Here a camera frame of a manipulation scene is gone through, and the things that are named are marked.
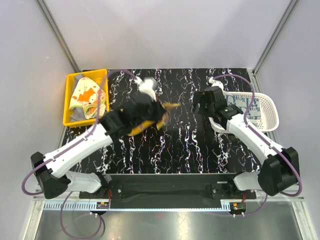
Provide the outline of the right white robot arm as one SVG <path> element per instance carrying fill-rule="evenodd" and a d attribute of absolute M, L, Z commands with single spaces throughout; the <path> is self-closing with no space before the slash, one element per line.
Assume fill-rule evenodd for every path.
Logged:
<path fill-rule="evenodd" d="M 195 92 L 191 109 L 239 138 L 262 165 L 259 171 L 237 174 L 227 185 L 230 197 L 239 198 L 246 190 L 262 190 L 269 196 L 275 196 L 284 194 L 295 184 L 298 184 L 298 191 L 294 195 L 301 193 L 298 152 L 293 147 L 282 147 L 259 131 L 239 107 L 227 104 L 221 88 L 211 86 Z"/>

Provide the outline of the blue white patterned towel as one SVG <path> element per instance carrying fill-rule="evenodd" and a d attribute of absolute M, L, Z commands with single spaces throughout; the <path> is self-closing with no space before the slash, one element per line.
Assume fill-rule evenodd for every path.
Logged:
<path fill-rule="evenodd" d="M 235 105 L 241 109 L 244 113 L 252 101 L 251 92 L 228 92 L 223 91 L 223 95 L 226 99 L 227 105 Z M 246 115 L 246 117 L 253 122 L 261 120 L 261 103 L 258 98 L 254 98 L 253 103 Z"/>

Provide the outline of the cream orange fox towel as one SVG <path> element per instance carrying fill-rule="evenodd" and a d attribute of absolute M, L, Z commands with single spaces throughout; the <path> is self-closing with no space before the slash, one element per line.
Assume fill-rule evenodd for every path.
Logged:
<path fill-rule="evenodd" d="M 107 107 L 106 93 L 92 79 L 84 77 L 82 80 L 84 80 L 82 106 L 85 120 L 94 119 L 97 116 L 97 111 L 99 113 L 99 117 L 102 117 Z"/>

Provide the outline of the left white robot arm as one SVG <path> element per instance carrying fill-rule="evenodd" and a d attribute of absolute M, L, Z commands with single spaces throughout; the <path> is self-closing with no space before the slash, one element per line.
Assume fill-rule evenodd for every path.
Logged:
<path fill-rule="evenodd" d="M 128 135 L 143 122 L 162 120 L 165 112 L 157 99 L 146 93 L 135 93 L 61 148 L 46 154 L 34 153 L 30 157 L 31 163 L 44 197 L 53 199 L 65 192 L 86 192 L 103 198 L 110 187 L 100 173 L 73 172 L 71 168 L 102 147 Z"/>

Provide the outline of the yellow brown bear towel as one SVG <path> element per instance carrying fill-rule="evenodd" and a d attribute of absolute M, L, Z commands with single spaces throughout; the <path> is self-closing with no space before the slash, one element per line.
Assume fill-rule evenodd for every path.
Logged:
<path fill-rule="evenodd" d="M 139 124 L 138 126 L 134 127 L 130 133 L 127 134 L 127 136 L 132 137 L 132 136 L 136 136 L 139 135 L 140 133 L 142 133 L 144 130 L 146 130 L 147 128 L 149 128 L 151 125 L 155 124 L 156 125 L 156 129 L 160 130 L 162 127 L 166 126 L 169 123 L 169 111 L 175 108 L 180 107 L 180 103 L 170 103 L 170 102 L 164 102 L 161 104 L 164 113 L 161 117 L 161 119 L 157 120 L 157 121 L 151 121 L 151 120 L 146 120 L 144 122 L 142 122 L 141 124 Z"/>

